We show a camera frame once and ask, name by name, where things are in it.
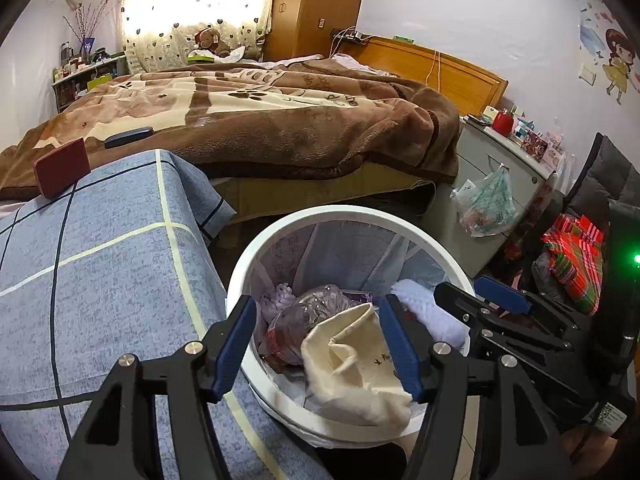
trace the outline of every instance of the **fleece blanket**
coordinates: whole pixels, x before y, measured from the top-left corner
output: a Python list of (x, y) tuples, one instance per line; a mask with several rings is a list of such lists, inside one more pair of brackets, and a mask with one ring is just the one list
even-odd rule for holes
[[(105, 150), (109, 136), (142, 126), (155, 134)], [(161, 148), (209, 177), (328, 179), (370, 160), (452, 182), (459, 134), (455, 105), (415, 81), (332, 60), (194, 65), (121, 76), (28, 131), (0, 154), (0, 199), (37, 196), (33, 161), (79, 138), (92, 168)]]

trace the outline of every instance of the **red book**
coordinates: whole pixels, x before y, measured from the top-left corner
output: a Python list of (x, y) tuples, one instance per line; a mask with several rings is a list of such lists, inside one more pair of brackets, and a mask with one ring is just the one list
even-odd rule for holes
[(72, 140), (33, 163), (38, 188), (46, 198), (55, 198), (90, 172), (84, 139)]

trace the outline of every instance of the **white wall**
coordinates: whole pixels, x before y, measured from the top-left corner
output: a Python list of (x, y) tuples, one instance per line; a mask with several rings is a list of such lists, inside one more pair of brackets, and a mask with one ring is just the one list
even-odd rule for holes
[[(619, 105), (617, 89), (606, 93), (610, 81), (602, 65), (609, 62), (609, 49), (601, 59), (581, 47), (581, 17), (598, 25), (594, 30), (603, 40), (607, 28), (617, 27), (594, 16), (606, 10), (601, 2), (594, 0), (592, 7), (587, 0), (362, 0), (357, 28), (412, 38), (508, 79), (505, 97), (537, 129), (544, 132), (560, 119), (579, 168), (596, 132), (609, 136), (640, 168), (640, 93), (629, 84)], [(583, 62), (596, 73), (593, 87), (578, 79)], [(640, 72), (637, 57), (632, 69)]]
[[(101, 46), (113, 53), (122, 49), (117, 29), (120, 0), (95, 33), (94, 50)], [(97, 5), (100, 0), (76, 0)], [(77, 51), (78, 40), (63, 16), (74, 23), (74, 15), (65, 0), (31, 0), (0, 46), (0, 150), (17, 144), (34, 126), (56, 113), (51, 89), (51, 69), (60, 64), (60, 45), (70, 41)]]

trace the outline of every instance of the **red plaid cloth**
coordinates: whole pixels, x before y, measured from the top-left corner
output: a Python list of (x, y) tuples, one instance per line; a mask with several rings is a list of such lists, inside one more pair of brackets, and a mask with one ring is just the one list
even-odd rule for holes
[(604, 234), (582, 216), (579, 220), (562, 214), (543, 236), (552, 253), (551, 273), (578, 309), (594, 314), (602, 289), (602, 241)]

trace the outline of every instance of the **curtain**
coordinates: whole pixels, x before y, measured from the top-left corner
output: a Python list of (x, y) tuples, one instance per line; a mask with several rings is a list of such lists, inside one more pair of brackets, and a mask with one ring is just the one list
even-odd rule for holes
[(271, 28), (272, 0), (122, 0), (122, 48), (131, 73), (186, 66), (195, 34), (219, 30), (231, 49), (257, 47)]

